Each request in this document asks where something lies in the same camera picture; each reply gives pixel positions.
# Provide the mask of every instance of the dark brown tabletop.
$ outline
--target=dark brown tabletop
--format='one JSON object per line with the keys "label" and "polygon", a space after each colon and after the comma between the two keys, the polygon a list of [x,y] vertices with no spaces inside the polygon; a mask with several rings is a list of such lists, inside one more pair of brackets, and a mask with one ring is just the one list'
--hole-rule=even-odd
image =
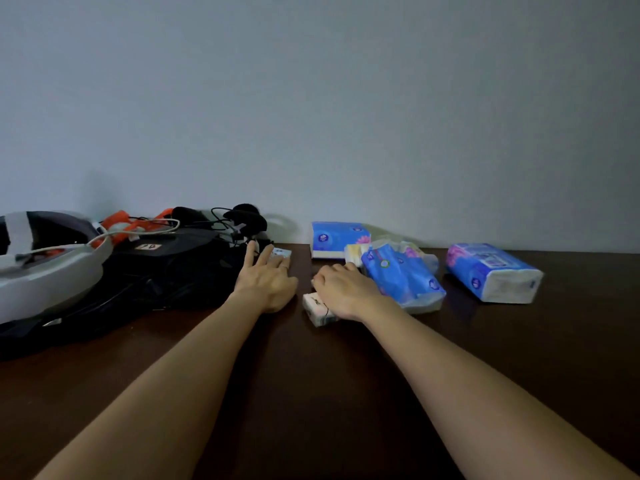
{"label": "dark brown tabletop", "polygon": [[[314,328],[298,297],[242,348],[195,478],[461,477],[360,324]],[[435,250],[441,263],[444,250]],[[640,255],[515,252],[546,275],[532,305],[488,305],[442,277],[420,317],[640,472]],[[209,312],[155,312],[88,342],[0,363],[0,477],[29,479]]]}

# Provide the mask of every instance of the logo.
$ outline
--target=logo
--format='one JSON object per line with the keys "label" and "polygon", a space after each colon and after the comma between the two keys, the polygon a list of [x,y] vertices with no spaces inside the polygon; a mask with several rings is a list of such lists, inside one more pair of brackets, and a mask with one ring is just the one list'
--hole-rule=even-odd
{"label": "logo", "polygon": [[155,251],[161,247],[162,244],[140,244],[136,249],[140,251]]}

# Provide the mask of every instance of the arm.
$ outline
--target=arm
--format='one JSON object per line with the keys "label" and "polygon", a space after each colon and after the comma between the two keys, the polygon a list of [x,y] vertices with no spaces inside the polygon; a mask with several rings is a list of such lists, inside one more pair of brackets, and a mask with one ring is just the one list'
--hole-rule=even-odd
{"label": "arm", "polygon": [[355,266],[325,266],[329,309],[361,321],[404,374],[468,480],[637,479],[524,389],[406,314]]}
{"label": "arm", "polygon": [[261,313],[283,308],[298,281],[289,261],[253,266],[255,242],[227,302],[144,371],[37,479],[191,478],[225,395],[236,355]]}

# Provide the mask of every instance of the blue tissue pack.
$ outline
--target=blue tissue pack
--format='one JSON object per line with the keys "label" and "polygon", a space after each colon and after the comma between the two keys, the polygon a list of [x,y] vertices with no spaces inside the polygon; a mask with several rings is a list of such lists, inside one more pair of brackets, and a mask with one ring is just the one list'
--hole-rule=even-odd
{"label": "blue tissue pack", "polygon": [[343,259],[348,244],[371,242],[371,234],[357,222],[312,222],[311,257]]}
{"label": "blue tissue pack", "polygon": [[531,303],[544,273],[490,244],[454,244],[447,269],[482,301]]}
{"label": "blue tissue pack", "polygon": [[364,253],[362,264],[380,293],[396,300],[408,313],[434,312],[442,306],[446,291],[415,253],[402,253],[385,244]]}

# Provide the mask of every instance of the orange object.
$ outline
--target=orange object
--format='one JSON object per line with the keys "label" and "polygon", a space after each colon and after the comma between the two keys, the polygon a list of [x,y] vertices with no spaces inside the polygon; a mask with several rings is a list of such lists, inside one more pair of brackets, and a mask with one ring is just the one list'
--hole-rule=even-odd
{"label": "orange object", "polygon": [[[162,213],[160,213],[158,216],[156,216],[153,219],[150,219],[148,221],[142,220],[142,219],[135,219],[135,220],[131,220],[130,215],[128,215],[128,213],[126,213],[124,210],[119,210],[117,211],[115,214],[110,215],[109,217],[107,217],[105,220],[102,221],[102,226],[107,229],[107,231],[110,229],[110,227],[112,227],[115,224],[119,224],[119,223],[129,223],[129,225],[127,225],[126,227],[124,227],[121,230],[124,231],[133,231],[139,227],[141,227],[142,229],[146,230],[146,231],[153,231],[156,229],[161,228],[164,224],[160,224],[158,222],[155,222],[155,220],[157,219],[164,219],[167,217],[171,217],[171,213],[172,213],[173,209],[164,209],[162,211]],[[120,233],[120,234],[112,234],[111,237],[111,241],[113,243],[114,246],[117,246],[119,243],[121,243],[122,241],[126,240],[131,234],[125,234],[125,233]],[[98,246],[100,246],[102,243],[102,240],[99,239],[95,242],[92,243],[92,246],[94,248],[97,248]]]}

